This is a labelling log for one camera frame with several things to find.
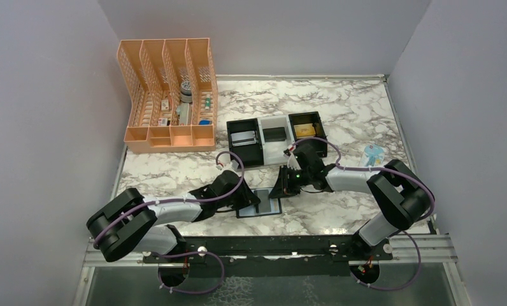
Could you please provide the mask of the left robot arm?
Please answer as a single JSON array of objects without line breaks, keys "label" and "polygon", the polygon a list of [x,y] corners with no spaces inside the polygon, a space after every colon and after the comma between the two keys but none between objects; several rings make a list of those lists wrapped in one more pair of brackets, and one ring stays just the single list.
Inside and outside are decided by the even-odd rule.
[{"label": "left robot arm", "polygon": [[260,202],[241,177],[225,170],[206,186],[160,200],[145,201],[136,188],[128,188],[89,217],[86,227],[107,262],[130,252],[151,252],[174,262],[187,252],[176,222],[199,222],[221,208],[241,210]]}]

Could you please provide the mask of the black card back side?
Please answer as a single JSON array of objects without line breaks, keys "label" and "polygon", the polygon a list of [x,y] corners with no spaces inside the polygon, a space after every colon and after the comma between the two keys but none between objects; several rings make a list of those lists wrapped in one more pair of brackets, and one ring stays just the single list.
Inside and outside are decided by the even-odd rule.
[{"label": "black card back side", "polygon": [[275,205],[269,198],[270,191],[268,189],[256,189],[254,193],[260,199],[260,203],[255,206],[257,214],[271,214],[277,211],[278,205]]}]

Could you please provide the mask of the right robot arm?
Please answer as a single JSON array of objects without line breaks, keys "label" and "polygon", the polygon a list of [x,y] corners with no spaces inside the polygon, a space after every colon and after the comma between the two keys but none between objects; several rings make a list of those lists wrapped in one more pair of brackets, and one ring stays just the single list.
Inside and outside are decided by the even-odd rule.
[{"label": "right robot arm", "polygon": [[367,259],[386,238],[409,229],[429,217],[435,198],[428,187],[399,159],[382,167],[347,167],[324,164],[312,145],[293,146],[289,159],[295,166],[281,166],[271,199],[300,194],[304,186],[321,193],[351,191],[371,194],[380,213],[366,222],[352,236],[351,251]]}]

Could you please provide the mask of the black leather card holder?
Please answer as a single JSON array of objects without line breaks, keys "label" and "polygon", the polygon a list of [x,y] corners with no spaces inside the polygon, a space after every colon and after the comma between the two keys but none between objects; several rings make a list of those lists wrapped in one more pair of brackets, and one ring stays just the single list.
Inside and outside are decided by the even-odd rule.
[{"label": "black leather card holder", "polygon": [[262,217],[266,215],[282,214],[282,204],[279,198],[271,199],[269,194],[272,188],[257,188],[253,190],[254,195],[260,199],[260,203],[242,208],[236,212],[238,219]]}]

